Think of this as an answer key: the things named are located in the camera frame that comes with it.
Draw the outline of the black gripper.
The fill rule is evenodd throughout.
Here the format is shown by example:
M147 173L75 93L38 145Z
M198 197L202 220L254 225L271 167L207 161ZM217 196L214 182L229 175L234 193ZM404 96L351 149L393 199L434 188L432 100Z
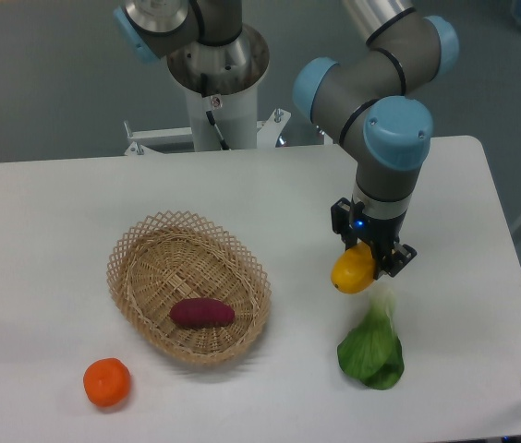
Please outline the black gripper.
M405 214L382 220L370 217L362 202L340 198L331 206L332 229L339 234L345 250L365 243L374 262L373 280L382 275L395 277L417 256L417 250L400 241Z

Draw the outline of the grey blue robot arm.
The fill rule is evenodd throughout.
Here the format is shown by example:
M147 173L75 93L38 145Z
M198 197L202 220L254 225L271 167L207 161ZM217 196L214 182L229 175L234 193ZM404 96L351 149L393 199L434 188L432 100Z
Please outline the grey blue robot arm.
M363 245L372 276L395 276L416 255L400 229L430 151L432 117L415 90L450 70L459 41L450 23L422 17L409 1L349 1L367 54L352 66L321 57L297 75L292 99L357 164L351 198L331 209L346 247ZM256 109L236 105L267 72L266 41L238 1L126 1L114 19L137 57L164 60L195 101L189 119L197 150L251 149Z

